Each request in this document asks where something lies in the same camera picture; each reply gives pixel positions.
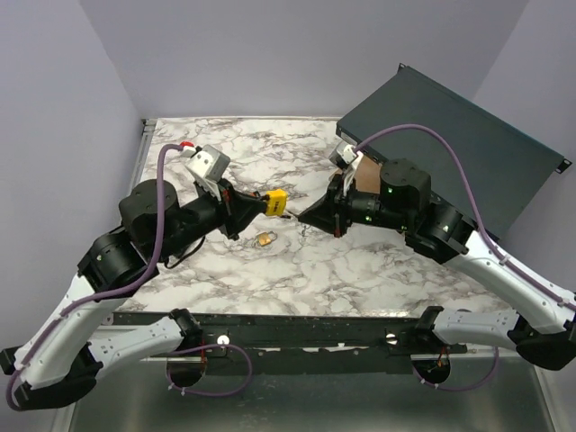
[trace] gray wall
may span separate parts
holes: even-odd
[[[576,162],[576,2],[532,0],[474,101]],[[576,166],[552,175],[506,247],[553,282],[576,288]],[[576,364],[557,374],[576,430]]]
[[[94,238],[117,224],[141,122],[76,0],[1,9],[0,347],[9,347],[34,334]],[[0,378],[3,395],[4,386]],[[46,430],[51,415],[2,402],[0,430]]]
[[[347,113],[407,63],[472,97],[527,0],[80,0],[146,116]]]

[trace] stainless steel surface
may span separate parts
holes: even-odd
[[[483,376],[489,358],[458,358],[447,384]],[[214,400],[168,391],[162,362],[109,376],[81,400],[72,431],[554,431],[534,368],[504,357],[493,382],[477,391],[433,391],[413,376],[385,374],[257,376],[237,397]],[[205,390],[240,378],[204,378]]]

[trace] black metal frame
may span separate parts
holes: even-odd
[[[215,344],[226,335],[242,347],[254,374],[412,374],[413,355],[438,355],[442,344],[430,326],[438,310],[429,308],[420,319],[348,318],[275,315],[194,314],[203,343]],[[113,326],[146,326],[166,316],[155,312],[116,312]],[[466,346],[449,346],[451,354]],[[246,373],[242,355],[231,349],[204,353],[208,375]],[[200,362],[167,361],[176,384],[197,381]]]

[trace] black bracket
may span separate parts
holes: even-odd
[[[558,174],[561,174],[561,173],[563,173],[564,171],[566,171],[566,170],[570,167],[570,165],[572,165],[572,162],[571,162],[570,160],[568,160],[568,159],[565,158],[565,159],[560,163],[560,165],[556,168],[556,172],[557,172]]]

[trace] cable clip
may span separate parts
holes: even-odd
[[[500,264],[501,266],[504,266],[508,260],[510,259],[510,255],[505,255],[499,262],[498,264]]]

